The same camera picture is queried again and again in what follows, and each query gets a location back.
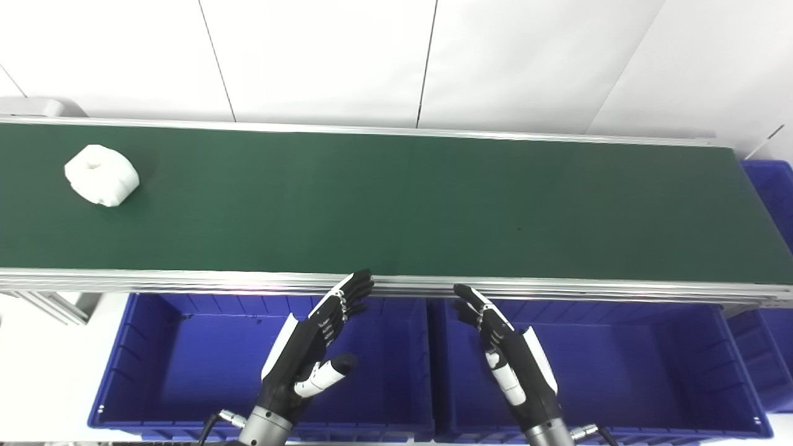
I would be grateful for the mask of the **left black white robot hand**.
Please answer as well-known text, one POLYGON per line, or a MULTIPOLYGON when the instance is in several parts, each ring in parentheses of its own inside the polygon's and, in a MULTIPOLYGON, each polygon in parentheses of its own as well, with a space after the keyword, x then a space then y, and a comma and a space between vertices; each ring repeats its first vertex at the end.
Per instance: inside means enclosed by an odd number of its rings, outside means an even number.
POLYGON ((351 317, 367 309, 362 300, 374 288, 372 271, 359 270, 333 286, 305 318, 288 331, 280 350, 266 361, 255 406, 295 426, 312 398, 346 378, 357 357, 343 352, 331 359, 326 353, 351 317))

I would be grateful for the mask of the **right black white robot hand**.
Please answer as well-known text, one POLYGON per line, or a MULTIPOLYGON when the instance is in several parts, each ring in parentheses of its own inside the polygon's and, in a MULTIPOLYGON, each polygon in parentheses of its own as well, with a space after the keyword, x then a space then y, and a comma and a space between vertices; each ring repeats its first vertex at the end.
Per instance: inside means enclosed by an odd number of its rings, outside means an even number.
POLYGON ((533 353, 528 331, 516 330, 499 308, 471 286, 456 283, 458 319, 475 328, 485 359, 518 426, 527 432, 563 418, 557 392, 533 353))

